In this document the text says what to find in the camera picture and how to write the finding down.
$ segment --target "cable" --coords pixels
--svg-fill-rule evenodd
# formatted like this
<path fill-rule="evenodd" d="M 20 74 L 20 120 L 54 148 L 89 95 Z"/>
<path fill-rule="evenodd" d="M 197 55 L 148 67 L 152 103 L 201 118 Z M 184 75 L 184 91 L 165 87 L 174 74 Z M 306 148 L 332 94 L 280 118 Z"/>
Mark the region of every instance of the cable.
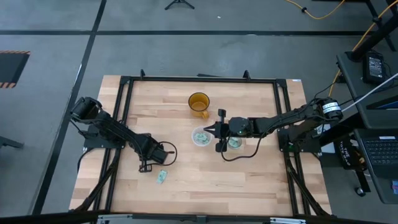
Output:
<path fill-rule="evenodd" d="M 331 87 L 333 84 L 335 84 L 335 82 L 333 82 L 332 84 L 328 85 L 328 87 L 326 87 L 325 89 L 319 91 L 317 94 L 315 94 L 314 99 L 317 97 L 317 95 L 325 90 L 327 90 L 329 87 Z"/>
<path fill-rule="evenodd" d="M 305 12 L 305 13 L 306 13 L 307 15 L 309 15 L 312 19 L 321 20 L 321 19 L 324 19 L 324 18 L 326 18 L 326 17 L 332 15 L 332 14 L 333 14 L 333 13 L 334 13 L 346 0 L 342 0 L 342 1 L 340 2 L 340 4 L 337 5 L 337 6 L 335 7 L 334 10 L 332 10 L 332 11 L 329 12 L 327 15 L 322 16 L 322 17 L 315 17 L 315 16 L 311 15 L 311 14 L 307 11 L 307 8 L 306 8 L 306 7 L 302 7 L 301 5 L 297 4 L 296 2 L 293 2 L 293 1 L 291 1 L 291 0 L 285 0 L 285 1 L 290 2 L 290 3 L 294 4 L 295 6 L 299 7 L 299 8 L 302 10 L 302 12 Z"/>
<path fill-rule="evenodd" d="M 347 106 L 345 109 L 343 109 L 341 112 L 344 112 L 348 109 L 350 109 L 351 107 L 353 107 L 355 104 L 359 103 L 360 101 L 362 101 L 363 99 L 365 99 L 367 96 L 369 96 L 370 94 L 372 94 L 374 91 L 376 91 L 378 88 L 382 87 L 384 84 L 386 84 L 387 82 L 393 80 L 395 77 L 398 76 L 398 73 L 396 73 L 394 76 L 390 77 L 389 79 L 387 79 L 386 81 L 384 81 L 382 84 L 378 85 L 377 87 L 375 87 L 373 90 L 371 90 L 369 93 L 367 93 L 366 95 L 362 96 L 362 98 L 360 98 L 358 101 L 355 101 L 353 104 Z"/>
<path fill-rule="evenodd" d="M 173 160 L 171 163 L 169 163 L 169 164 L 159 164 L 159 163 L 153 162 L 153 163 L 151 163 L 151 164 L 147 164 L 147 166 L 151 166 L 151 165 L 170 166 L 170 165 L 172 165 L 172 164 L 177 160 L 177 147 L 175 147 L 173 143 L 168 142 L 168 141 L 161 141 L 161 142 L 159 142 L 159 144 L 162 144 L 162 143 L 167 143 L 167 144 L 170 144 L 170 145 L 172 145 L 172 146 L 174 147 L 174 152 L 167 152 L 168 154 L 173 154 L 173 153 L 175 153 L 174 160 Z"/>
<path fill-rule="evenodd" d="M 390 67 L 390 65 L 389 65 L 389 64 L 387 64 L 387 62 L 384 62 L 384 65 L 386 65 L 386 66 L 387 66 L 386 68 L 388 68 L 388 75 L 391 77 L 391 76 L 392 76 L 392 74 L 391 74 L 391 67 Z"/>
<path fill-rule="evenodd" d="M 392 6 L 395 6 L 397 3 L 398 3 L 398 0 L 394 1 L 393 3 L 391 3 L 388 7 L 386 7 L 385 10 L 383 10 L 383 11 L 380 13 L 380 15 L 378 16 L 378 18 L 380 19 L 380 18 L 382 17 L 382 15 L 383 15 L 384 13 L 387 12 L 388 9 L 390 9 Z M 363 36 L 361 37 L 361 39 L 359 40 L 359 42 L 355 45 L 355 47 L 353 48 L 353 51 L 361 44 L 361 42 L 363 41 L 363 39 L 365 39 L 366 35 L 370 32 L 371 29 L 373 29 L 373 27 L 374 27 L 375 25 L 376 25 L 376 23 L 373 22 L 372 25 L 369 27 L 369 29 L 363 34 Z M 338 72 L 337 72 L 337 74 L 336 74 L 336 76 L 335 76 L 335 79 L 333 80 L 333 83 L 336 82 L 336 80 L 337 80 L 339 74 L 340 74 L 340 70 L 338 70 Z M 329 96 L 331 96 L 331 93 L 332 93 L 332 91 L 333 91 L 333 87 L 334 87 L 334 85 L 332 85 L 332 86 L 330 87 Z"/>
<path fill-rule="evenodd" d="M 229 135 L 229 136 L 228 136 L 228 139 L 223 143 L 223 146 L 222 146 L 222 148 L 221 148 L 221 156 L 222 156 L 222 158 L 223 158 L 225 161 L 227 161 L 227 162 L 232 162 L 232 161 L 235 161 L 235 160 L 237 160 L 237 159 L 252 158 L 252 157 L 254 157 L 254 156 L 257 154 L 258 150 L 259 150 L 259 146 L 260 146 L 261 139 L 264 138 L 265 134 L 271 129 L 271 127 L 272 127 L 274 124 L 276 124 L 276 122 L 274 122 L 272 125 L 270 125 L 270 127 L 268 128 L 268 130 L 267 130 L 267 131 L 264 131 L 264 132 L 261 134 L 261 136 L 260 136 L 260 138 L 259 138 L 259 141 L 257 142 L 256 150 L 254 151 L 254 153 L 253 153 L 251 156 L 237 156 L 237 157 L 235 157 L 235 158 L 233 158 L 233 159 L 227 159 L 227 158 L 225 158 L 225 156 L 224 156 L 224 154 L 223 154 L 223 149 L 224 149 L 225 144 L 229 141 L 229 138 L 231 137 L 231 135 Z"/>
<path fill-rule="evenodd" d="M 81 160 L 83 159 L 83 157 L 84 157 L 87 153 L 91 152 L 91 150 L 92 150 L 92 148 L 87 148 L 87 150 L 80 156 L 79 161 L 77 162 L 77 172 L 78 172 L 78 173 L 79 173 L 79 169 L 80 169 Z"/>

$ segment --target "laptop keyboard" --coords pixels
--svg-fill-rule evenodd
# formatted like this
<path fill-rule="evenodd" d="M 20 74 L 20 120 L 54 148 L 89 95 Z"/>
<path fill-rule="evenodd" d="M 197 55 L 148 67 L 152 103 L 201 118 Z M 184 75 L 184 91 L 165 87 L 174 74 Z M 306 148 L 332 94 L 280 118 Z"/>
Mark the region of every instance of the laptop keyboard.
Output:
<path fill-rule="evenodd" d="M 398 165 L 398 140 L 365 140 L 365 149 L 372 165 Z"/>

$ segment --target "clear plastic cup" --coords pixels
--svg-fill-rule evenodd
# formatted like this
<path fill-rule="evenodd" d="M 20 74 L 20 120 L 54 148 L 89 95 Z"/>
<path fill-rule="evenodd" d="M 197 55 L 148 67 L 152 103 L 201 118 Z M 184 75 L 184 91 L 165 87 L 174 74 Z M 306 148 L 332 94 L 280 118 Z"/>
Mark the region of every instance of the clear plastic cup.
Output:
<path fill-rule="evenodd" d="M 242 146 L 242 139 L 237 137 L 230 137 L 228 147 L 230 149 L 239 149 Z"/>
<path fill-rule="evenodd" d="M 213 140 L 213 135 L 203 130 L 204 127 L 197 127 L 192 131 L 192 141 L 197 146 L 205 147 L 208 146 Z"/>

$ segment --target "black monitor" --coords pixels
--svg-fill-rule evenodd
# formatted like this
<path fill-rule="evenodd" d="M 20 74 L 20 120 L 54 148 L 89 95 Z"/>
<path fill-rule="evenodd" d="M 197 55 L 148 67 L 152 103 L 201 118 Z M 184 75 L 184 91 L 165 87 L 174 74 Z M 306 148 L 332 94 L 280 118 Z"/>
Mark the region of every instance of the black monitor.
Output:
<path fill-rule="evenodd" d="M 370 110 L 398 110 L 398 95 L 367 105 Z"/>

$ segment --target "robotic arm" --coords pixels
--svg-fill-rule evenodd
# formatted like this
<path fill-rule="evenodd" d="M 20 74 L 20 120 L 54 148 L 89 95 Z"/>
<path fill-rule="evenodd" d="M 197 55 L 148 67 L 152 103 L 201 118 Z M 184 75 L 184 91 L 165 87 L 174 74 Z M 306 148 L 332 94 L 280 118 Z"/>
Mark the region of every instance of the robotic arm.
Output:
<path fill-rule="evenodd" d="M 142 161 L 140 172 L 150 172 L 150 165 L 147 166 L 147 161 L 153 160 L 158 164 L 163 164 L 167 154 L 170 153 L 164 151 L 163 145 L 152 138 L 150 134 L 137 134 L 113 119 L 102 109 L 99 101 L 90 97 L 82 97 L 77 101 L 71 111 L 71 117 L 76 122 L 95 126 L 98 129 L 97 135 L 102 139 L 122 146 L 127 141 Z"/>
<path fill-rule="evenodd" d="M 216 152 L 225 152 L 225 141 L 229 137 L 264 138 L 278 128 L 288 126 L 299 121 L 299 125 L 290 126 L 285 130 L 288 142 L 294 143 L 306 137 L 319 125 L 339 121 L 343 113 L 336 100 L 331 98 L 314 99 L 309 104 L 272 118 L 242 118 L 233 117 L 228 124 L 224 123 L 226 111 L 219 109 L 220 121 L 206 127 L 204 130 L 220 139 L 216 144 Z"/>

